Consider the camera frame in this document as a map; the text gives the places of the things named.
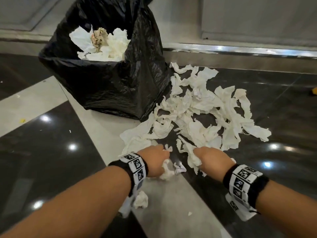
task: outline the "trash bin with black liner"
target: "trash bin with black liner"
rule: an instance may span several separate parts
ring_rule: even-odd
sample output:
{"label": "trash bin with black liner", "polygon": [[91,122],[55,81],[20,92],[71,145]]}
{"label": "trash bin with black liner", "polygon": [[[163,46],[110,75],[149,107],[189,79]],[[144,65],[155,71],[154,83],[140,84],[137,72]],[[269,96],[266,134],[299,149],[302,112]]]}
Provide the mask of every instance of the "trash bin with black liner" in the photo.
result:
{"label": "trash bin with black liner", "polygon": [[[81,60],[69,34],[120,28],[131,39],[125,60]],[[76,0],[39,54],[40,61],[85,109],[144,120],[162,98],[170,73],[160,33],[143,0]]]}

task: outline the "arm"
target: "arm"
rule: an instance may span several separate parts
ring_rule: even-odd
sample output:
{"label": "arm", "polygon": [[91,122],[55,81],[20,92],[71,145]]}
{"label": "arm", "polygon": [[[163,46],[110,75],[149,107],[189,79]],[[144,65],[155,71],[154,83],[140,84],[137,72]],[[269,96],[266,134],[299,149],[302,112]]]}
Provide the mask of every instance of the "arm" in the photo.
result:
{"label": "arm", "polygon": [[[169,152],[162,145],[138,152],[148,165],[148,177],[163,174]],[[127,172],[109,166],[78,182],[33,212],[0,238],[100,237],[131,189]]]}
{"label": "arm", "polygon": [[[196,148],[200,169],[220,182],[234,162],[214,148]],[[274,181],[269,181],[256,200],[256,209],[291,237],[317,237],[317,201]]]}

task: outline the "gray cabinet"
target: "gray cabinet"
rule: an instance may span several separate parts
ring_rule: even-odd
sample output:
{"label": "gray cabinet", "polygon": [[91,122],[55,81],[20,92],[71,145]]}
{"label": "gray cabinet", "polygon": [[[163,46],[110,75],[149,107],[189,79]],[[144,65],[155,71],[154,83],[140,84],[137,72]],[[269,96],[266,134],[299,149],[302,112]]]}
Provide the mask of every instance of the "gray cabinet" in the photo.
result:
{"label": "gray cabinet", "polygon": [[0,0],[0,29],[32,30],[58,0]]}
{"label": "gray cabinet", "polygon": [[317,0],[202,0],[202,38],[317,46]]}

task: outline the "glossy black tile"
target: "glossy black tile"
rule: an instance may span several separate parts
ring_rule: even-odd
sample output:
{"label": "glossy black tile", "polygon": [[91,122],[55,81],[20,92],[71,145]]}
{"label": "glossy black tile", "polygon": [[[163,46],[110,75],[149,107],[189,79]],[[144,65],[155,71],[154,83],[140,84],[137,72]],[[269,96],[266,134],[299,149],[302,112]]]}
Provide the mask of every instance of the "glossy black tile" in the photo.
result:
{"label": "glossy black tile", "polygon": [[[0,137],[0,154],[0,233],[105,167],[69,102]],[[116,218],[105,234],[129,232],[145,237],[133,214]]]}
{"label": "glossy black tile", "polygon": [[[223,88],[235,85],[246,89],[256,125],[272,131],[269,142],[241,134],[239,148],[226,153],[238,163],[258,169],[272,180],[317,199],[317,96],[309,96],[317,76],[217,70],[219,73],[207,82],[207,88],[214,91],[219,85]],[[210,114],[196,118],[205,127],[215,124]],[[176,147],[176,139],[172,131],[160,143]],[[187,165],[186,153],[180,154],[174,149],[171,159],[185,165],[187,172],[182,173],[183,176],[233,237],[284,237],[261,215],[241,221],[225,200],[228,191],[209,177],[195,175]]]}
{"label": "glossy black tile", "polygon": [[0,54],[0,100],[50,76],[36,56]]}

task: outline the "person's left arm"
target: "person's left arm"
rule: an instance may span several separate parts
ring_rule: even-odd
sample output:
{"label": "person's left arm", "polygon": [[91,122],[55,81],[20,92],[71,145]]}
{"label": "person's left arm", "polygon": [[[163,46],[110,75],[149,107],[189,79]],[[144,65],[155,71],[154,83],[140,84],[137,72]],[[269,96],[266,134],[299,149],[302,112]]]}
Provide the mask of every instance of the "person's left arm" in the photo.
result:
{"label": "person's left arm", "polygon": [[[150,146],[138,154],[147,163],[148,177],[163,174],[163,161],[170,156],[162,145]],[[45,203],[0,238],[100,237],[130,189],[131,180],[124,169],[106,167]]]}

